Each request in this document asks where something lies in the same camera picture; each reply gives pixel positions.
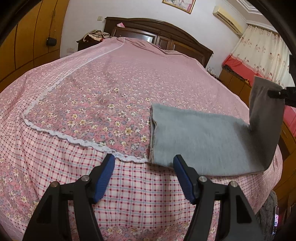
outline ceiling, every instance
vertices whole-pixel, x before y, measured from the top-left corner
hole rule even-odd
[[[277,32],[271,23],[247,0],[227,0],[248,24]]]

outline blue gripper pad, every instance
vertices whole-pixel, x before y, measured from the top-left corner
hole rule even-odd
[[[177,156],[174,157],[173,166],[185,198],[189,200],[191,204],[194,204],[193,185]]]
[[[112,176],[115,166],[115,157],[113,155],[109,156],[106,166],[103,168],[102,173],[96,183],[96,191],[93,196],[93,200],[97,203],[100,199],[103,198],[105,191],[107,189],[108,183]]]

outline gold picture frame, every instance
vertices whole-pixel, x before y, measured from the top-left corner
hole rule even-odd
[[[163,3],[191,14],[195,0],[163,0]]]

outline plaid fabric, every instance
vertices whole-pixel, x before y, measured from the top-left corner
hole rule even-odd
[[[30,70],[0,94],[0,223],[12,239],[22,239],[52,181],[73,182],[89,174],[106,155],[31,129],[23,122],[24,111],[57,79],[116,47],[103,42]],[[279,181],[281,170],[277,148],[272,165],[263,174],[211,179],[223,184],[237,181],[257,212]],[[71,202],[69,211],[73,239],[79,240]],[[172,170],[119,160],[104,198],[94,205],[100,229],[109,240],[182,240],[193,211]],[[215,238],[218,212],[215,203],[208,240]]]

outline cream curtain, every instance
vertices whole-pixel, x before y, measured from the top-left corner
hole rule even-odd
[[[278,34],[249,25],[231,54],[262,77],[295,86],[289,74],[290,51]]]

